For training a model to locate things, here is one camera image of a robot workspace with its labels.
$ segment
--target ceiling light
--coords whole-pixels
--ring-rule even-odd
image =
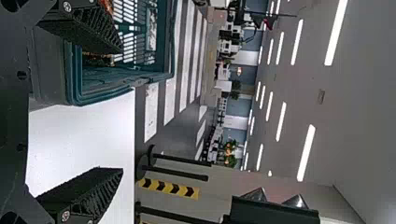
[[[324,65],[331,66],[334,60],[335,50],[337,49],[338,38],[340,37],[341,28],[343,26],[344,17],[347,10],[347,0],[340,0],[335,14],[334,25],[332,27],[332,35],[330,36],[329,47],[327,48],[326,59]]]
[[[272,13],[274,12],[274,5],[275,5],[275,2],[272,1],[272,3],[271,3],[271,9],[270,9],[270,16],[272,16]]]
[[[271,105],[272,105],[272,98],[274,94],[270,92],[270,98],[268,99],[268,107],[267,107],[267,114],[265,115],[265,121],[268,121],[270,119],[270,113],[271,113]]]
[[[273,46],[274,46],[274,39],[271,39],[270,50],[268,51],[268,61],[267,61],[267,64],[270,64],[270,63],[271,63],[271,55],[272,55]]]
[[[262,150],[264,149],[264,145],[260,145],[259,157],[257,158],[256,170],[260,171],[260,165],[262,163]]]
[[[247,156],[245,157],[244,170],[246,170],[247,168],[248,168],[248,152],[247,152]]]
[[[279,10],[280,10],[280,0],[277,0],[276,14],[279,14]]]
[[[310,124],[306,134],[303,155],[301,156],[300,167],[298,168],[297,180],[304,180],[306,165],[308,164],[309,153],[311,152],[312,142],[314,141],[316,128]]]
[[[265,96],[265,85],[262,85],[262,98],[260,99],[260,109],[262,109],[262,105],[264,103],[264,96]]]
[[[262,46],[260,47],[260,53],[259,53],[259,64],[262,63]]]
[[[279,64],[280,54],[282,53],[283,38],[284,38],[284,37],[285,37],[285,32],[280,33],[279,45],[277,46],[276,65]]]
[[[259,95],[260,95],[260,86],[262,83],[259,81],[259,84],[257,85],[257,92],[256,92],[256,102],[259,101]]]
[[[244,156],[247,154],[248,141],[245,141]]]
[[[254,129],[254,117],[253,120],[251,121],[251,126],[250,126],[250,136],[253,135],[253,129]]]
[[[248,115],[248,123],[247,123],[247,125],[250,125],[252,113],[253,113],[253,110],[250,110],[250,114]]]
[[[283,102],[282,109],[280,110],[279,123],[277,124],[276,141],[279,142],[280,134],[282,132],[283,120],[285,119],[286,103]]]
[[[267,24],[265,24],[265,22],[264,22],[264,31],[266,31],[266,30],[267,30]]]
[[[301,39],[301,32],[303,30],[303,25],[304,25],[304,20],[300,20],[298,22],[296,40],[294,41],[294,49],[291,55],[291,65],[295,65],[296,63],[296,57],[297,57],[298,48],[300,46],[300,39]]]

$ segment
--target floor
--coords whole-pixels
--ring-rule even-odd
[[[133,220],[134,161],[149,145],[196,157],[214,115],[200,105],[207,22],[192,1],[179,3],[174,78],[95,105],[30,113],[26,183],[34,196],[92,167],[122,167],[118,193],[101,223],[126,223]]]

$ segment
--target black and yellow striped barrier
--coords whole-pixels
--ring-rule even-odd
[[[199,189],[186,187],[178,184],[167,183],[161,180],[143,178],[139,181],[139,187],[166,194],[176,195],[182,198],[198,200]]]

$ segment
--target metal frame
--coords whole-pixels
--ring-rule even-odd
[[[29,34],[57,1],[0,3],[0,217],[13,212],[27,223],[54,223],[25,185],[30,92]]]

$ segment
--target ceiling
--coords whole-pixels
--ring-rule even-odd
[[[296,178],[309,124],[316,129],[304,181],[335,185],[367,223],[396,221],[396,1],[349,0],[332,66],[324,66],[338,0],[283,0],[281,18],[263,38],[257,81],[266,85],[264,106],[254,101],[255,127],[248,139],[254,170]],[[299,19],[304,28],[296,64],[290,65]],[[279,65],[280,33],[285,32]],[[268,49],[274,39],[272,61]],[[319,90],[325,91],[323,105]],[[274,101],[265,122],[269,91]],[[287,103],[280,141],[276,129]]]

